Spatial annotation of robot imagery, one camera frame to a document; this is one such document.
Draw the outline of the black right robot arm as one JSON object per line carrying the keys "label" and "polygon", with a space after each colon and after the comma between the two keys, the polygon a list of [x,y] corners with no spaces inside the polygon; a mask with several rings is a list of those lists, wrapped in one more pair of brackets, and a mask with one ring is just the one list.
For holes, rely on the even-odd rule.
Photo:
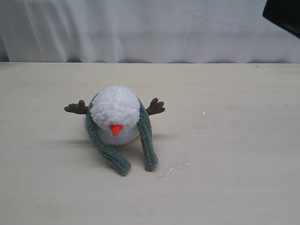
{"label": "black right robot arm", "polygon": [[300,38],[300,0],[267,0],[262,16]]}

